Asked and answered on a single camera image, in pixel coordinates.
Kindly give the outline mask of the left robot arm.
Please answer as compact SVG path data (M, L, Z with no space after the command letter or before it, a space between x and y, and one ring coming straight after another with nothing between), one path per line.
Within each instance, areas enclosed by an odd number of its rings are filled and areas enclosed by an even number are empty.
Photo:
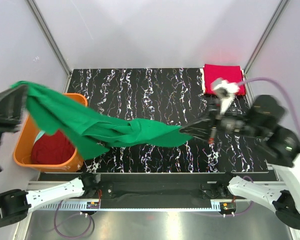
M21 84L0 93L0 145L3 133L18 131L28 91L28 86ZM34 121L28 118L13 152L14 161L19 166L35 168L42 172L49 170L70 172L78 170L83 164L83 159L77 151L74 151L68 161L62 164L32 164L31 152L38 133ZM93 198L97 193L98 180L92 173L83 173L68 182L45 189L30 191L13 189L2 192L0 193L0 228L20 222L28 214L50 204L70 198Z

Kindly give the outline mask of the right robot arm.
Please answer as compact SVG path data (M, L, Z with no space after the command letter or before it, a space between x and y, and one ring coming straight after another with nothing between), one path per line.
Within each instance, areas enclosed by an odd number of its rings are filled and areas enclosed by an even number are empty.
M286 188L270 189L226 173L205 188L205 194L245 198L271 210L290 228L300 230L300 140L293 131L279 125L285 109L270 95L259 95L245 115L221 113L222 104L213 101L206 114L183 126L180 132L209 143L217 132L259 139L258 153L280 175Z

